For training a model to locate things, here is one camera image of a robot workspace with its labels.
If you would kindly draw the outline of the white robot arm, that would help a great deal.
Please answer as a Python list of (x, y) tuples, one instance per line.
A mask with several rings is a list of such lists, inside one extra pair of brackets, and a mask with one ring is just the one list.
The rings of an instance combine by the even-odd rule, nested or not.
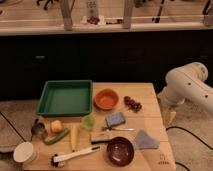
[(213, 114), (213, 88), (205, 84), (207, 78), (207, 67), (200, 62), (174, 68), (166, 74), (166, 86), (157, 95), (165, 126), (173, 121), (176, 116), (175, 108), (186, 99)]

